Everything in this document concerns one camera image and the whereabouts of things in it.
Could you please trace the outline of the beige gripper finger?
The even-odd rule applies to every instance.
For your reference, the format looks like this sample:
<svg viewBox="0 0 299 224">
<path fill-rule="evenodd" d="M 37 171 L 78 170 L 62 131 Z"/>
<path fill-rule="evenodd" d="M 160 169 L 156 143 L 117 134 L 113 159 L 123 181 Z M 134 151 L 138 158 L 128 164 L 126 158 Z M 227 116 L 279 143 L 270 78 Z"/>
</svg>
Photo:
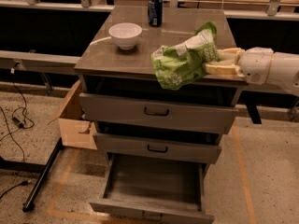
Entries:
<svg viewBox="0 0 299 224">
<path fill-rule="evenodd" d="M 240 70 L 240 67 L 235 64 L 220 65 L 220 64 L 206 63 L 205 70 L 210 75 L 214 75 L 226 79 L 238 79 L 244 77 L 243 73 Z"/>
<path fill-rule="evenodd" d="M 240 55 L 244 52 L 242 48 L 229 48 L 229 49 L 219 49 L 218 53 L 222 61 L 232 60 L 233 63 L 237 63 Z"/>
</svg>

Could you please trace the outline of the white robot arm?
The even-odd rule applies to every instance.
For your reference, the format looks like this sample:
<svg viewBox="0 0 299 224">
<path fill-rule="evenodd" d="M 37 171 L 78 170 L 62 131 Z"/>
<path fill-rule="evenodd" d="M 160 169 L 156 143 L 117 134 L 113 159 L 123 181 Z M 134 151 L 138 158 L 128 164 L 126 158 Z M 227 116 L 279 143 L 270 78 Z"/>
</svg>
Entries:
<svg viewBox="0 0 299 224">
<path fill-rule="evenodd" d="M 208 74 L 253 85 L 269 84 L 299 96 L 299 55 L 267 48 L 219 49 L 219 62 L 205 63 Z"/>
</svg>

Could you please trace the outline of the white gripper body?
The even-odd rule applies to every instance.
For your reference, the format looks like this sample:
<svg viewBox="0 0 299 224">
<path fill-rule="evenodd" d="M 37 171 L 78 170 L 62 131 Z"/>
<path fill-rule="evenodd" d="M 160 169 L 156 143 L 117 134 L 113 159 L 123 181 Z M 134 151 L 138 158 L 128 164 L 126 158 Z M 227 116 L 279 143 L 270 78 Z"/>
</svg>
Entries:
<svg viewBox="0 0 299 224">
<path fill-rule="evenodd" d="M 264 84 L 273 55 L 274 51 L 266 48 L 252 48 L 242 52 L 238 65 L 243 79 L 249 84 Z"/>
</svg>

